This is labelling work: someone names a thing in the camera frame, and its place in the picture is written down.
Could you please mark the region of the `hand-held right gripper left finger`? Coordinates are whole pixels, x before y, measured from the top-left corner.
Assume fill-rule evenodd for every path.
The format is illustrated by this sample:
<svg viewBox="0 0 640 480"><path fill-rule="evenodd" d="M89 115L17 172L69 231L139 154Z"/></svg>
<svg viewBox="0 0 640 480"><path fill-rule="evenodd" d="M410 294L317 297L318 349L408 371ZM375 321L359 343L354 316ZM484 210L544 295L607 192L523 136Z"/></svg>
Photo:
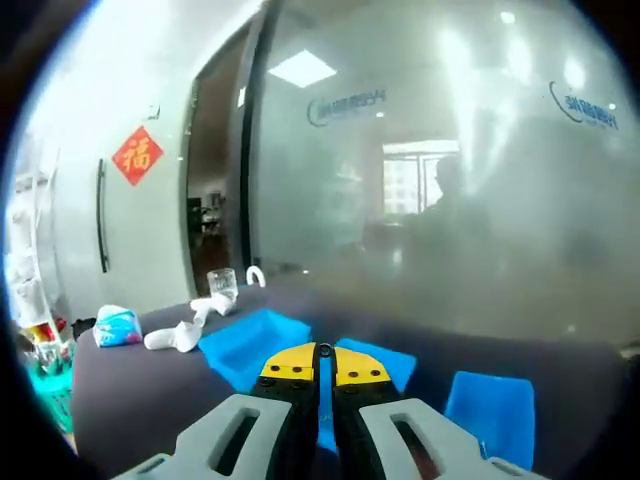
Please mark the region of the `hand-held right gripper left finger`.
<svg viewBox="0 0 640 480"><path fill-rule="evenodd" d="M270 357L248 394L233 394L121 479L304 479L318 438L320 346Z"/></svg>

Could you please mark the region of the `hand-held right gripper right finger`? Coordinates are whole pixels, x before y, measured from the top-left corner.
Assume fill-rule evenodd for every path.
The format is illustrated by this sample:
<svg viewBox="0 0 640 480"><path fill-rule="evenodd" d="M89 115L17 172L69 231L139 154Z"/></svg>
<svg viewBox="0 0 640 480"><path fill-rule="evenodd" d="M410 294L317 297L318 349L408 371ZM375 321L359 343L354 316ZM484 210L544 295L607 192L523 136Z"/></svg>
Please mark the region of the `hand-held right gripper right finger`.
<svg viewBox="0 0 640 480"><path fill-rule="evenodd" d="M333 348L334 435L347 478L536 479L499 457L485 458L479 441L425 402L404 397L384 365Z"/></svg>

